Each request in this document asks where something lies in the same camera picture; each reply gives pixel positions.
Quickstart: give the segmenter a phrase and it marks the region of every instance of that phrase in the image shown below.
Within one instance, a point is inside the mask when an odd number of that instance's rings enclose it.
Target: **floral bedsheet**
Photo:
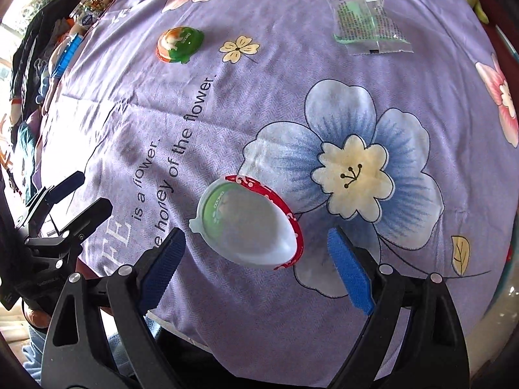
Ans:
[[[101,275],[183,229],[186,254],[153,313],[238,376],[326,386],[347,357],[365,317],[326,251],[333,226],[403,274],[442,274],[465,332],[496,289],[519,194],[508,84],[464,0],[385,5],[414,53],[348,56],[326,0],[116,0],[51,106],[43,185],[87,177],[55,221],[112,201],[82,255]],[[205,34],[186,64],[156,55],[176,26]],[[204,189],[228,174],[296,214],[294,267],[232,264],[190,232]]]

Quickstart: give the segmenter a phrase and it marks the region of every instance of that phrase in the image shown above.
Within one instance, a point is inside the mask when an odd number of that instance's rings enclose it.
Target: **plastic packet with text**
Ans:
[[[327,0],[333,12],[333,35],[348,54],[413,52],[411,43],[387,15],[383,0]]]

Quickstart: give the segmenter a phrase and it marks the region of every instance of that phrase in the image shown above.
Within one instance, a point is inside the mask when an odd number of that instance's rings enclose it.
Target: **blue flower print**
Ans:
[[[307,125],[276,122],[243,149],[239,174],[276,191],[304,233],[294,266],[299,283],[327,297],[346,289],[319,224],[341,226],[380,262],[380,238],[407,250],[422,248],[443,212],[440,188],[422,172],[429,134],[416,116],[396,108],[376,120],[369,92],[337,80],[316,83],[305,100]]]

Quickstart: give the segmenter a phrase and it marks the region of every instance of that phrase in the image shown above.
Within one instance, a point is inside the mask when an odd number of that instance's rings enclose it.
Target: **orange and green toy egg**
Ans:
[[[203,41],[203,32],[180,26],[160,35],[157,42],[157,56],[165,63],[186,64],[196,53]]]

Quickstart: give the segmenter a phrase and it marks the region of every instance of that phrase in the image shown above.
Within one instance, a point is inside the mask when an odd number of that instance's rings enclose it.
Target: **yellow leaf print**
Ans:
[[[470,244],[469,241],[461,235],[451,236],[453,241],[453,268],[454,271],[462,277],[469,265]]]
[[[226,53],[222,58],[222,61],[224,63],[230,61],[232,64],[236,64],[241,56],[244,55],[246,58],[257,64],[258,62],[248,57],[248,55],[256,54],[260,44],[251,44],[251,42],[252,38],[243,35],[239,36],[236,42],[224,42],[223,46],[220,48],[221,53]]]

